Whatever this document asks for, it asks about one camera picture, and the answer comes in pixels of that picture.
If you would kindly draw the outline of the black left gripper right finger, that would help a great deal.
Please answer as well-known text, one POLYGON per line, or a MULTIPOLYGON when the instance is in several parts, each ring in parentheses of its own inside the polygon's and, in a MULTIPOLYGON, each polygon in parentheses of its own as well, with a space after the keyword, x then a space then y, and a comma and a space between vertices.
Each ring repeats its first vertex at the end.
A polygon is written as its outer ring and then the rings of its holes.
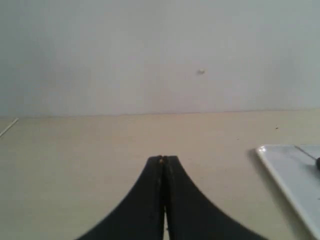
POLYGON ((194 184, 177 156, 163 157, 163 180, 171 240, 264 239, 213 204, 194 184))

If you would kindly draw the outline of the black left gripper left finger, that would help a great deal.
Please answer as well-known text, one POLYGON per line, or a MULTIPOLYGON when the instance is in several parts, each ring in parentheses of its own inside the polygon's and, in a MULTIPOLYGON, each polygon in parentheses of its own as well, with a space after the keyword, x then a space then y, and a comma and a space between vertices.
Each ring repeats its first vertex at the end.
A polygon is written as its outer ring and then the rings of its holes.
POLYGON ((80 240, 164 238, 163 157, 152 156, 124 199, 80 240))

